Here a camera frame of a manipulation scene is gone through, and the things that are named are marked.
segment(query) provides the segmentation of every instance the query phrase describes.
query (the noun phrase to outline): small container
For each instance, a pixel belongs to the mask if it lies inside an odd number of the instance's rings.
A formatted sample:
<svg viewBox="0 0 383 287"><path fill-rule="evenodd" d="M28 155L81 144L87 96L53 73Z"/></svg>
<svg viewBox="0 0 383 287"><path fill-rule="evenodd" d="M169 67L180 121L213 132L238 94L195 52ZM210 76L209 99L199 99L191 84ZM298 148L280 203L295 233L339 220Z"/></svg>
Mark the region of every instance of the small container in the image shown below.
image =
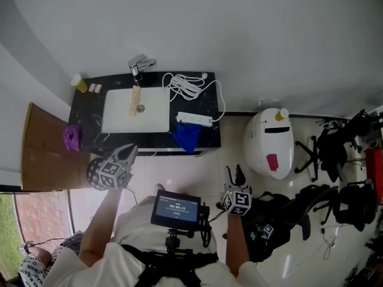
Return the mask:
<svg viewBox="0 0 383 287"><path fill-rule="evenodd" d="M275 120L282 121L285 118L288 118L289 112L287 109L282 108L276 115Z"/></svg>
<svg viewBox="0 0 383 287"><path fill-rule="evenodd" d="M89 91L90 93L100 93L101 88L102 88L102 85L101 85L101 84L91 84L91 85L89 86L88 91Z"/></svg>
<svg viewBox="0 0 383 287"><path fill-rule="evenodd" d="M82 93L84 93L88 89L88 86L86 86L86 83L84 82L83 78L79 74L75 74L73 76L71 85L76 87Z"/></svg>

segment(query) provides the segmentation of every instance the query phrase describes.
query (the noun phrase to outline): purple cloth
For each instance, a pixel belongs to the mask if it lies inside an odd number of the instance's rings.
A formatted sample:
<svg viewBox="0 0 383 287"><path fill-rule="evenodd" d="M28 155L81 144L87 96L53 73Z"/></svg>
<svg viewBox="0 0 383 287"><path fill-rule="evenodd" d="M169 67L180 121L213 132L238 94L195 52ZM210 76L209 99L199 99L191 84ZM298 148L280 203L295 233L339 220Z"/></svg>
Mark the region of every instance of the purple cloth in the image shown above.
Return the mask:
<svg viewBox="0 0 383 287"><path fill-rule="evenodd" d="M80 127L73 125L65 129L62 137L64 138L65 148L68 150L80 150Z"/></svg>

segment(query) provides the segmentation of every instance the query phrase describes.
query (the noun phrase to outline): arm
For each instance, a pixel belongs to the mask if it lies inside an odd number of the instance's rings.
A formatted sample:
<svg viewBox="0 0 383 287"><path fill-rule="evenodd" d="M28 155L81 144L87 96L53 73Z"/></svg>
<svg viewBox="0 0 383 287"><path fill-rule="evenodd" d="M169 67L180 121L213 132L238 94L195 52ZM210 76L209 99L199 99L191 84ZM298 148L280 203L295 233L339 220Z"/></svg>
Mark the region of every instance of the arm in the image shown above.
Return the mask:
<svg viewBox="0 0 383 287"><path fill-rule="evenodd" d="M108 191L84 233L78 257L88 267L93 266L104 256L105 248L112 236L121 192L122 188Z"/></svg>
<svg viewBox="0 0 383 287"><path fill-rule="evenodd" d="M52 260L52 254L43 248L39 248L37 246L28 247L29 253L35 255L37 258L42 260L44 266L48 266L50 261Z"/></svg>
<svg viewBox="0 0 383 287"><path fill-rule="evenodd" d="M226 265L230 272L237 277L240 266L249 260L242 219L240 216L228 215Z"/></svg>

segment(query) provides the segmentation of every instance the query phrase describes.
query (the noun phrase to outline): faucet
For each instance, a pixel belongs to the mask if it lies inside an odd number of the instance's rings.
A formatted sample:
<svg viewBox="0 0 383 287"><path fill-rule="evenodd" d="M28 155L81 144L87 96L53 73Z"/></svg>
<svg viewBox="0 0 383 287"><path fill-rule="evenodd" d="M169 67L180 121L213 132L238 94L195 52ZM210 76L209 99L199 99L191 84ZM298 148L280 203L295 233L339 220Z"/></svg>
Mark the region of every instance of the faucet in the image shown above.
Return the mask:
<svg viewBox="0 0 383 287"><path fill-rule="evenodd" d="M129 65L129 69L133 75L133 79L135 82L138 82L142 79L142 75L139 73L141 69L145 69L147 67L153 66L156 64L155 59L147 59L146 55L140 54L139 56L134 57L127 63Z"/></svg>

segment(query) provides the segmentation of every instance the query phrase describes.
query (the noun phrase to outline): red object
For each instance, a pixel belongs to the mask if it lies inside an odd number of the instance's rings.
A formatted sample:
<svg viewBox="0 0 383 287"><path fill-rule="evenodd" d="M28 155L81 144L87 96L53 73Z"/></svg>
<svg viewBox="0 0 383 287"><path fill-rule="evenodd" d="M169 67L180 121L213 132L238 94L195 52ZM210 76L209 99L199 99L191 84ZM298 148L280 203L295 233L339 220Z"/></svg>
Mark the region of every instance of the red object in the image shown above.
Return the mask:
<svg viewBox="0 0 383 287"><path fill-rule="evenodd" d="M271 171L276 171L278 169L278 159L276 157L276 154L269 154L266 156L267 160L268 160L268 163L269 163L269 167L270 167L270 170Z"/></svg>
<svg viewBox="0 0 383 287"><path fill-rule="evenodd" d="M367 179L371 179L375 183L376 191L379 197L379 204L382 203L383 193L383 165L382 165L382 150L379 148L367 149L366 153L366 168Z"/></svg>

